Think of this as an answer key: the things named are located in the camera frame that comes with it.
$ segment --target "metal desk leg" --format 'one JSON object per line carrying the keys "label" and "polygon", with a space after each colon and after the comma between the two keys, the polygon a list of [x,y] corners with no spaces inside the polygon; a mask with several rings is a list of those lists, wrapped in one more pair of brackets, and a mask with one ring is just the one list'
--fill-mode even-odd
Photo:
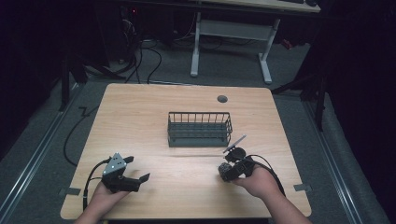
{"label": "metal desk leg", "polygon": [[192,53],[192,62],[191,62],[192,77],[198,76],[200,31],[201,31],[201,12],[197,12],[197,22],[195,28],[195,46],[194,46],[194,52]]}
{"label": "metal desk leg", "polygon": [[270,74],[270,71],[268,69],[268,64],[267,64],[267,57],[268,57],[268,53],[270,52],[271,46],[274,42],[274,38],[275,38],[277,27],[279,26],[279,23],[280,23],[280,19],[276,19],[274,22],[274,26],[272,27],[271,32],[269,34],[265,51],[264,51],[264,53],[259,54],[260,65],[262,66],[262,75],[264,76],[264,82],[266,84],[272,83],[271,74]]}

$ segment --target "table top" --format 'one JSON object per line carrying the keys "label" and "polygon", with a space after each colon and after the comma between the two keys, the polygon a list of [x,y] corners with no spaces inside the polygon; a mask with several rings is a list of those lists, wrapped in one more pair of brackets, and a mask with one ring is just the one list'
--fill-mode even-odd
{"label": "table top", "polygon": [[281,9],[299,12],[320,12],[320,7],[311,7],[306,3],[291,3],[279,0],[201,0],[202,2],[239,5],[244,7],[265,7],[271,9]]}
{"label": "table top", "polygon": [[[228,101],[220,103],[220,95]],[[225,147],[168,146],[171,111],[229,112],[233,125],[231,143],[246,134],[238,146],[247,154],[267,159],[288,199],[306,216],[311,214],[305,192],[293,187],[302,184],[302,180],[273,96],[265,88],[108,85],[70,188],[84,189],[92,168],[119,152],[123,158],[134,156],[124,176],[138,178],[150,173],[150,177],[106,218],[269,217],[261,200],[220,178],[218,167],[225,162]],[[99,167],[93,177],[101,176],[104,169],[105,166]],[[89,199],[98,181],[91,182]],[[67,195],[62,218],[75,219],[81,212],[82,191],[78,196]]]}

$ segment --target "dark background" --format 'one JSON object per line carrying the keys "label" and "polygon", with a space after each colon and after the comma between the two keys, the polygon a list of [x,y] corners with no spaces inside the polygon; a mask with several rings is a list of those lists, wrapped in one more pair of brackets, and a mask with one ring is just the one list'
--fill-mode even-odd
{"label": "dark background", "polygon": [[[276,42],[312,44],[298,78],[320,75],[361,169],[392,222],[396,201],[394,106],[396,6],[392,1],[321,1],[322,15],[349,18],[342,24],[281,22]],[[62,59],[77,52],[101,65],[128,59],[114,5],[74,1],[3,1],[0,9],[0,152],[18,139],[35,110],[50,96]],[[191,12],[144,9],[143,32],[172,44],[173,30],[189,26]],[[333,49],[336,57],[328,54]],[[310,82],[301,88],[314,88]]]}

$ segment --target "gray carpet floor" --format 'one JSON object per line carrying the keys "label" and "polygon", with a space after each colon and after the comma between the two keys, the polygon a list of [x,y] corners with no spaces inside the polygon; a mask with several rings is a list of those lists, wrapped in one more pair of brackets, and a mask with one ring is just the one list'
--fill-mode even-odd
{"label": "gray carpet floor", "polygon": [[[161,65],[150,77],[151,84],[172,82],[274,89],[294,79],[309,50],[308,45],[290,50],[280,45],[273,45],[268,57],[273,84],[266,85],[263,82],[257,54],[252,53],[260,48],[259,45],[260,43],[248,43],[241,47],[234,42],[218,46],[216,43],[203,44],[199,76],[193,78],[190,77],[192,46],[189,41],[177,42],[172,47],[146,42],[144,46],[149,49],[142,51],[142,63],[138,69],[139,79],[134,74],[130,83],[137,83],[138,80],[142,83],[147,81],[148,75],[160,61],[158,52],[161,54]],[[111,69],[117,70],[120,66],[123,65],[114,63]],[[91,75],[86,85],[80,85],[73,91],[74,101],[63,113],[64,118],[48,144],[44,159],[32,174],[28,187],[16,201],[15,207],[11,209],[12,213],[7,223],[72,222],[60,217],[64,190],[69,187],[75,172],[75,167],[64,158],[64,143],[73,127],[82,118],[81,107],[86,107],[89,111],[98,106],[106,85],[111,82],[117,81]],[[307,107],[315,102],[301,102],[298,93],[298,91],[285,91],[274,95],[274,98],[303,183],[310,187],[307,196],[312,207],[312,215],[309,218],[313,223],[351,223],[321,150],[323,142],[320,141],[318,131],[307,112]],[[19,140],[0,162],[0,169],[3,171],[0,202],[6,200],[52,121],[59,116],[60,96],[59,84],[53,89],[48,101],[31,117]],[[94,117],[95,112],[85,118],[68,139],[66,152],[73,162],[78,162]],[[319,135],[324,136],[330,147],[337,167],[348,186],[350,197],[358,208],[361,221],[357,223],[389,223],[350,151],[328,97],[323,128],[324,132]]]}

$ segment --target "metal rack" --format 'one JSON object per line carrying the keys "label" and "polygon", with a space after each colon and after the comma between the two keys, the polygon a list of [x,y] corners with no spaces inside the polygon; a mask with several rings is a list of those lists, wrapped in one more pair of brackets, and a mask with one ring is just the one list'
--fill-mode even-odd
{"label": "metal rack", "polygon": [[169,147],[227,147],[233,126],[228,112],[169,112]]}

